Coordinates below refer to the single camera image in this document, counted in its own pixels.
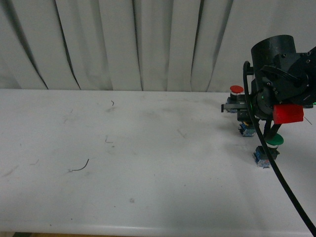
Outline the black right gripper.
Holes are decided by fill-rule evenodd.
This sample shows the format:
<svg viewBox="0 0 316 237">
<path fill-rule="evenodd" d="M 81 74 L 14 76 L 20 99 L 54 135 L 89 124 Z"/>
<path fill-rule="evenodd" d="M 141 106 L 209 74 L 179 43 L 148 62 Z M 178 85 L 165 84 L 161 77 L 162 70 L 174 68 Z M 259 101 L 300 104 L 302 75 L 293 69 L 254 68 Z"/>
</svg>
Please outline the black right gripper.
<svg viewBox="0 0 316 237">
<path fill-rule="evenodd" d="M 274 91 L 272 90 L 272 82 L 263 78 L 263 81 L 256 84 L 258 80 L 254 79 L 251 82 L 251 91 L 244 92 L 237 96 L 238 104 L 222 104 L 221 112 L 226 109 L 242 109 L 238 110 L 237 120 L 244 122 L 252 122 L 251 116 L 253 115 L 256 120 L 272 121 L 274 109 Z"/>
</svg>

